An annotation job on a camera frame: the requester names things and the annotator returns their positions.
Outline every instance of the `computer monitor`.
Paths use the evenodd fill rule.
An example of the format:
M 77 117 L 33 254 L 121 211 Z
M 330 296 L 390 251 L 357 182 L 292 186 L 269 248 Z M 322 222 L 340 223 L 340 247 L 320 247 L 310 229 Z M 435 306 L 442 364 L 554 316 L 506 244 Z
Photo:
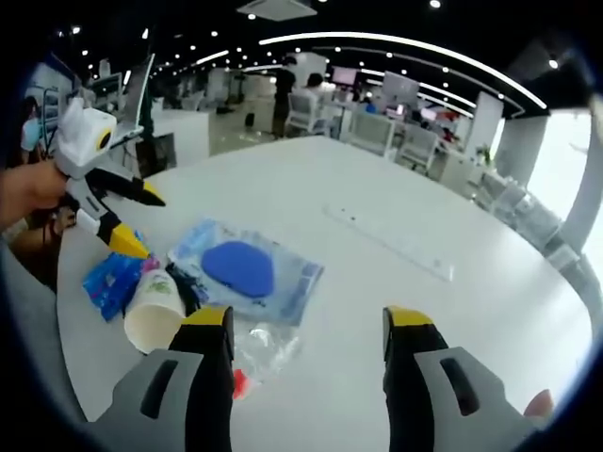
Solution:
M 427 121 L 435 121 L 437 118 L 437 111 L 429 110 L 428 108 L 422 108 L 421 117 Z
M 142 97 L 144 90 L 147 88 L 147 81 L 149 80 L 154 60 L 155 54 L 151 54 L 141 64 L 131 69 L 130 79 L 124 90 L 127 98 L 123 107 L 122 121 L 134 124 L 139 123 Z
M 358 71 L 355 69 L 340 68 L 340 67 L 335 66 L 332 81 L 333 81 L 333 83 L 340 84 L 340 85 L 353 86 L 353 84 L 356 82 L 357 74 L 358 74 Z
M 415 80 L 386 72 L 383 77 L 383 96 L 389 105 L 416 105 L 419 85 Z
M 109 77 L 92 82 L 89 86 L 94 92 L 96 101 L 94 108 L 112 113 L 117 111 L 122 97 L 122 75 L 113 73 Z

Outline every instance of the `white table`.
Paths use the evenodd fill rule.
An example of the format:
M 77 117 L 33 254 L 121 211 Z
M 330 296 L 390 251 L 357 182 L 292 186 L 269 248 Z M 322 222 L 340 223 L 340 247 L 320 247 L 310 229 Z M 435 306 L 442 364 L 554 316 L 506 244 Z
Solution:
M 430 315 L 452 347 L 494 371 L 523 410 L 544 388 L 566 392 L 591 344 L 578 295 L 527 242 L 411 171 L 324 137 L 277 141 L 153 178 L 163 209 L 109 202 L 164 254 L 200 215 L 255 229 L 325 265 L 301 324 L 301 355 L 232 415 L 234 450 L 386 450 L 382 307 Z M 325 204 L 377 218 L 455 265 L 453 282 L 326 217 Z M 89 419 L 139 359 L 81 288 L 107 254 L 74 229 L 63 239 L 58 321 L 67 368 Z

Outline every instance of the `plastic bag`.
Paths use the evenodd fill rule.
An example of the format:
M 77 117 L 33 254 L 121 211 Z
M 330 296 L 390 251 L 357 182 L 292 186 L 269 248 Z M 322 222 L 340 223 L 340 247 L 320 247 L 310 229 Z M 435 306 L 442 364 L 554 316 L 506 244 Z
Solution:
M 302 349 L 298 329 L 235 316 L 235 399 L 274 379 Z
M 274 267 L 274 291 L 252 299 L 209 277 L 202 268 L 206 251 L 229 241 L 241 241 L 263 251 Z M 300 256 L 259 232 L 202 218 L 168 253 L 178 273 L 189 281 L 201 304 L 232 306 L 236 313 L 258 322 L 299 326 L 303 311 L 323 272 L 323 266 Z
M 108 322 L 130 302 L 142 274 L 155 268 L 159 261 L 154 256 L 144 260 L 112 252 L 84 278 L 84 289 Z

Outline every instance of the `blue sponge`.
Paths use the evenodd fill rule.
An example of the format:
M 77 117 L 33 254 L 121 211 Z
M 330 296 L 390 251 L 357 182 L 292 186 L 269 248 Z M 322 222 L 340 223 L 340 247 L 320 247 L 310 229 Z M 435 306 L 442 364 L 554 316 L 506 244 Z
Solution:
M 224 242 L 207 250 L 201 267 L 208 276 L 246 297 L 267 297 L 274 291 L 269 256 L 244 242 Z

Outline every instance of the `paper cup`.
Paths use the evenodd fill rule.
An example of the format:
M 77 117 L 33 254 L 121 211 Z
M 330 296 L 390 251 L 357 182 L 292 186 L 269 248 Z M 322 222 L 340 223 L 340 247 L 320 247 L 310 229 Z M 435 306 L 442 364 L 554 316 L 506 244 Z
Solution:
M 185 307 L 173 278 L 164 270 L 142 275 L 125 313 L 123 327 L 129 341 L 143 353 L 168 348 L 185 318 Z

